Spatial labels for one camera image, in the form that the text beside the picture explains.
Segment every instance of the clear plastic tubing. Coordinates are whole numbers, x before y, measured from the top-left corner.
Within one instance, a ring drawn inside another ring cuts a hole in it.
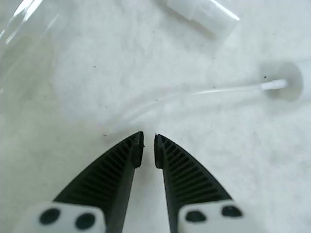
[[[206,95],[212,93],[221,93],[221,92],[237,92],[237,91],[266,91],[266,90],[279,90],[287,87],[287,81],[284,79],[274,80],[268,83],[261,83],[255,85],[248,85],[248,86],[241,86],[241,87],[231,87],[231,88],[222,88],[222,89],[203,89],[198,90],[195,92],[185,92],[182,94],[174,94],[171,96],[165,96],[162,98],[157,99],[156,102],[148,102],[145,103],[129,114],[125,114],[122,118],[114,120],[109,125],[110,127],[107,128],[108,133],[113,133],[118,130],[122,130],[129,122],[133,121],[134,119],[146,114],[147,112],[159,107],[163,106],[169,102],[179,100],[185,97],[190,96],[199,96],[199,95]]]

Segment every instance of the black dot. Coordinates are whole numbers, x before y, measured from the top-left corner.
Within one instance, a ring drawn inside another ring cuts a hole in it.
[[[242,211],[234,205],[228,205],[223,207],[222,215],[226,217],[242,217]]]
[[[186,215],[186,220],[189,222],[205,222],[207,218],[200,211],[189,211]]]
[[[86,230],[94,225],[95,216],[90,213],[80,215],[76,220],[76,228],[79,230]]]
[[[60,210],[56,208],[51,208],[44,211],[40,216],[40,223],[42,225],[50,225],[56,222],[59,218]]]

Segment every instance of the white plastic connector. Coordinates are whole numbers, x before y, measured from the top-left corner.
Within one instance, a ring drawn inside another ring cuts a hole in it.
[[[311,100],[311,60],[284,64],[277,74],[288,83],[287,88],[278,91],[284,100]]]
[[[216,0],[168,0],[168,6],[188,20],[195,20],[216,36],[229,34],[240,18]]]
[[[287,85],[288,83],[285,79],[278,79],[268,83],[262,83],[260,84],[260,87],[263,91],[267,91],[267,90],[279,90],[282,88],[286,88]]]

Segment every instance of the white background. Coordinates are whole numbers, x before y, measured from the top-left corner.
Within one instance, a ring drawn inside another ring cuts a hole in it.
[[[18,2],[0,0],[0,26]],[[193,97],[107,133],[107,122],[146,100],[264,82],[279,64],[311,58],[311,1],[226,4],[242,20],[228,38],[213,41],[161,0],[74,1],[65,31],[58,39],[47,35],[36,59],[26,59],[0,87],[21,94],[0,112],[1,232],[138,130],[146,148],[123,232],[169,232],[155,133],[198,159],[267,232],[311,231],[309,103],[283,103],[264,93]]]

